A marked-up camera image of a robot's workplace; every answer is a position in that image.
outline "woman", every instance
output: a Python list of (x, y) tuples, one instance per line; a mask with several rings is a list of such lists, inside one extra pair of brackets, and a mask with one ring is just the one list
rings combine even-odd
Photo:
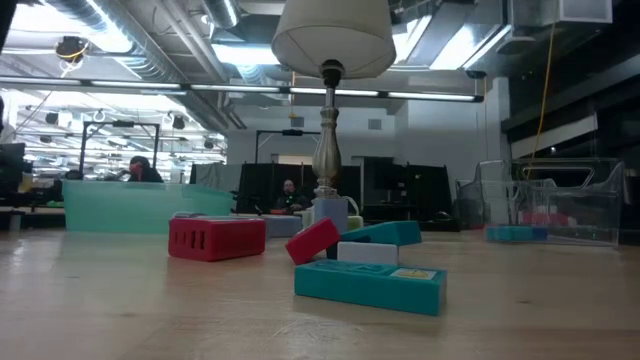
[(151, 167), (149, 159), (144, 156), (134, 156), (129, 163), (131, 177), (129, 181), (134, 182), (159, 182), (163, 183), (162, 177), (155, 168)]

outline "person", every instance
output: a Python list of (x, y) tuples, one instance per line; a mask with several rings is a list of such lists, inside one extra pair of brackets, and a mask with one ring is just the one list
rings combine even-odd
[(151, 167), (149, 159), (144, 156), (134, 156), (129, 162), (129, 171), (131, 177), (129, 181), (133, 182), (156, 182), (163, 183), (162, 177), (158, 170)]
[(293, 181), (287, 179), (284, 182), (282, 190), (283, 194), (276, 202), (276, 209), (282, 209), (292, 213), (311, 207), (309, 199), (296, 192), (296, 186), (293, 184)]

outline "table surface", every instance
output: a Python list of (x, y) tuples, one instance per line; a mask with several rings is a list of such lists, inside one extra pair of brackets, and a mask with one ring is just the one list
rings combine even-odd
[(0, 235), (2, 359), (638, 359), (640, 249), (428, 234), (401, 262), (449, 271), (439, 317), (293, 294), (261, 256), (167, 257), (163, 237)]

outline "red box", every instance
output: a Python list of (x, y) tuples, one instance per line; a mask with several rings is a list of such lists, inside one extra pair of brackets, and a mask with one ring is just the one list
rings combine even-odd
[(296, 265), (308, 263), (319, 252), (340, 241), (340, 233), (329, 218), (324, 218), (291, 238), (285, 247)]
[(172, 219), (169, 222), (169, 255), (177, 258), (218, 261), (264, 252), (267, 225), (260, 219)]

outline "clear plastic bin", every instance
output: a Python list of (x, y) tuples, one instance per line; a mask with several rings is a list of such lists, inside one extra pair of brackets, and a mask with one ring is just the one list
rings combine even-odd
[(162, 234), (179, 211), (229, 215), (233, 196), (200, 185), (65, 181), (67, 229)]
[(616, 246), (623, 174), (616, 159), (487, 161), (465, 186), (482, 190), (467, 193), (482, 197), (487, 240), (528, 241), (530, 228), (546, 232), (536, 243)]

